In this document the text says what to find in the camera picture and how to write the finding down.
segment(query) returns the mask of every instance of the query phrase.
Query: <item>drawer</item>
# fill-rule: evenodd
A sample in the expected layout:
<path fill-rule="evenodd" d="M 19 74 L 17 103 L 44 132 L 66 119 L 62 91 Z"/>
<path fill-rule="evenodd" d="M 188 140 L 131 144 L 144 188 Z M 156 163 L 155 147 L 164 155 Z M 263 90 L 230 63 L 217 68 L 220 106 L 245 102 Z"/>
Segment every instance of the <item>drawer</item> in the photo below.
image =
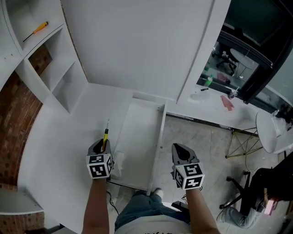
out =
<path fill-rule="evenodd" d="M 166 105 L 133 98 L 115 147 L 124 153 L 121 176 L 111 182 L 150 192 L 161 145 Z"/>

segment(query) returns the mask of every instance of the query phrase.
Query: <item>gold metal stand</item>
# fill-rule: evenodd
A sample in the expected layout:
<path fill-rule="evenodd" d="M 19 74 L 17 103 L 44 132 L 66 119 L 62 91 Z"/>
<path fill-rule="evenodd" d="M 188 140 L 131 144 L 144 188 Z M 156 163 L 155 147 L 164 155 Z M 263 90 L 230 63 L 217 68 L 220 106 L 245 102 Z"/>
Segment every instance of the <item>gold metal stand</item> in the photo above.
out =
<path fill-rule="evenodd" d="M 228 147 L 228 150 L 227 150 L 226 156 L 225 156 L 226 159 L 227 159 L 227 158 L 232 158 L 232 157 L 238 157 L 238 156 L 248 155 L 248 154 L 251 154 L 251 153 L 253 153 L 253 152 L 255 152 L 255 151 L 260 150 L 260 149 L 263 148 L 263 147 L 259 147 L 259 148 L 256 148 L 256 149 L 252 149 L 252 148 L 255 146 L 255 144 L 260 140 L 260 139 L 258 138 L 258 135 L 256 134 L 257 129 L 255 130 L 254 133 L 251 133 L 251 135 L 248 137 L 248 139 L 247 139 L 246 141 L 244 141 L 243 143 L 241 143 L 241 142 L 239 141 L 239 138 L 238 138 L 238 136 L 236 135 L 236 133 L 241 133 L 241 132 L 244 132 L 244 131 L 247 131 L 247 130 L 251 130 L 251 129 L 256 129 L 256 127 L 255 127 L 255 128 L 248 128 L 248 129 L 244 129 L 244 130 L 237 130 L 237 131 L 232 130 L 231 141 L 230 141 L 230 144 L 229 144 L 229 147 Z M 236 137 L 236 139 L 238 140 L 240 146 L 239 146 L 237 149 L 235 149 L 232 153 L 229 154 L 229 150 L 230 150 L 230 146 L 231 146 L 231 143 L 232 143 L 233 136 Z M 252 146 L 249 150 L 247 150 L 248 142 L 249 142 L 251 139 L 253 139 L 253 138 L 257 138 L 257 141 L 253 144 L 253 146 Z M 242 148 L 243 153 L 241 153 L 241 154 L 231 155 L 231 154 L 233 154 L 236 150 L 238 150 L 240 147 Z"/>

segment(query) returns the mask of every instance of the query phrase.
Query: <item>screwdriver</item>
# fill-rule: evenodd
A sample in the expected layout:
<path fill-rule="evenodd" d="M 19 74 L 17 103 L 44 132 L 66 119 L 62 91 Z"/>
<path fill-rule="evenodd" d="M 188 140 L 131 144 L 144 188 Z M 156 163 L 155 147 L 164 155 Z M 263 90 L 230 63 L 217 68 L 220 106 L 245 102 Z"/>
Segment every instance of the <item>screwdriver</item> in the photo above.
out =
<path fill-rule="evenodd" d="M 49 24 L 48 21 L 46 21 L 45 23 L 42 23 L 39 27 L 37 27 L 37 28 L 33 31 L 33 33 L 32 33 L 31 35 L 33 35 L 33 34 L 35 34 L 36 32 L 42 30 L 42 29 L 45 28 L 48 24 Z"/>
<path fill-rule="evenodd" d="M 110 120 L 110 119 L 108 119 L 107 128 L 105 129 L 105 134 L 104 134 L 104 140 L 103 140 L 102 151 L 105 150 L 106 141 L 107 141 L 107 138 L 108 138 L 108 131 L 109 131 L 109 129 L 108 129 L 108 125 L 109 125 L 109 120 Z"/>

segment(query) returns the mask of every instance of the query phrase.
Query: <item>jeans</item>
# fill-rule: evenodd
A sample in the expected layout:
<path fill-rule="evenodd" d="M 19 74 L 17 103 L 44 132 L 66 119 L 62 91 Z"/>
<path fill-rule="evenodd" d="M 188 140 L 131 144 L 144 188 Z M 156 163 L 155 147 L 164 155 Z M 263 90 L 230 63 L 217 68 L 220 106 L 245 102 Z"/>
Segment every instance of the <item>jeans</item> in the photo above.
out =
<path fill-rule="evenodd" d="M 260 212 L 250 208 L 247 216 L 242 215 L 238 210 L 233 207 L 227 207 L 223 210 L 224 214 L 222 221 L 233 224 L 242 229 L 252 228 L 260 217 Z"/>
<path fill-rule="evenodd" d="M 115 231 L 121 226 L 144 216 L 167 215 L 190 224 L 189 215 L 177 212 L 162 204 L 162 199 L 158 195 L 147 196 L 145 191 L 137 191 L 118 215 L 115 222 Z"/>

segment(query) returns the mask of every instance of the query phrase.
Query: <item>concrete floor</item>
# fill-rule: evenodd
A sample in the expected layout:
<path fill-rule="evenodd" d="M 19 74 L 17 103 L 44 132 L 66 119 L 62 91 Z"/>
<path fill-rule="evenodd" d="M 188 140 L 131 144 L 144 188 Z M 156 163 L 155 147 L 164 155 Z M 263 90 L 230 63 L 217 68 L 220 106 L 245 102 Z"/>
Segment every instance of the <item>concrete floor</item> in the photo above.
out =
<path fill-rule="evenodd" d="M 228 144 L 231 140 L 231 132 L 225 129 L 211 127 L 199 123 L 189 122 L 186 120 L 177 119 L 174 117 L 166 117 L 162 149 L 159 154 L 159 160 L 155 172 L 155 180 L 153 189 L 160 187 L 164 191 L 163 202 L 182 201 L 181 197 L 185 194 L 181 189 L 177 189 L 176 183 L 170 175 L 172 168 L 171 146 L 173 143 L 184 144 L 193 149 L 204 165 L 205 179 L 203 182 L 202 193 L 205 197 L 207 205 L 216 219 L 220 213 L 219 205 L 225 203 L 231 198 L 234 198 L 237 190 L 231 182 L 226 181 L 227 176 L 232 176 L 241 185 L 245 183 L 243 171 L 247 170 L 245 166 L 245 157 L 235 157 L 226 159 L 225 155 L 228 149 Z M 247 135 L 240 134 L 241 142 L 247 139 Z M 249 142 L 248 147 L 255 143 L 255 139 Z M 237 139 L 231 143 L 230 152 L 239 146 Z M 249 170 L 254 171 L 257 168 L 270 168 L 278 164 L 278 156 L 268 154 L 261 149 L 247 156 L 246 161 Z M 133 190 L 121 188 L 120 194 L 116 203 L 119 211 L 125 207 L 129 201 Z M 283 221 L 285 212 L 288 207 L 288 202 L 279 202 L 272 216 L 261 215 L 258 223 L 251 229 L 239 229 L 230 226 L 227 223 L 217 223 L 222 234 L 232 233 L 250 233 L 250 234 L 277 234 Z M 112 222 L 115 215 L 110 212 Z"/>

